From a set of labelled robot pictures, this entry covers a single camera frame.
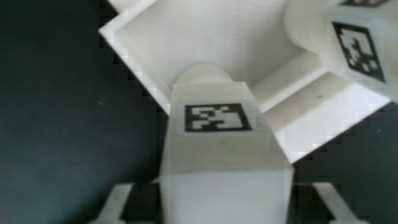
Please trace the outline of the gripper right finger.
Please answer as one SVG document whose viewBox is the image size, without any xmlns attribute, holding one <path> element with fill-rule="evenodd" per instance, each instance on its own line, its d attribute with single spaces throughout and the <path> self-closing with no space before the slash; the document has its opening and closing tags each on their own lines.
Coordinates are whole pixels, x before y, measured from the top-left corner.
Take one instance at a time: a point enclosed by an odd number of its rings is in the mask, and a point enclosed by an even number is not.
<svg viewBox="0 0 398 224">
<path fill-rule="evenodd" d="M 368 222 L 361 220 L 354 214 L 335 185 L 327 182 L 317 182 L 313 187 L 335 216 L 329 224 L 368 224 Z"/>
</svg>

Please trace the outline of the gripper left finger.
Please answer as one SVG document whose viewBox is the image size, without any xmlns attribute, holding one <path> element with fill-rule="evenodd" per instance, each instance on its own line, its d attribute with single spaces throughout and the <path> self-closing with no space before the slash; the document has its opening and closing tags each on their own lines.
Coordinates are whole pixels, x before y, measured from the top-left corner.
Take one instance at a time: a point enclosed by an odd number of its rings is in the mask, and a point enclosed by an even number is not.
<svg viewBox="0 0 398 224">
<path fill-rule="evenodd" d="M 134 184 L 118 184 L 107 197 L 96 219 L 88 224 L 127 224 L 121 218 Z"/>
</svg>

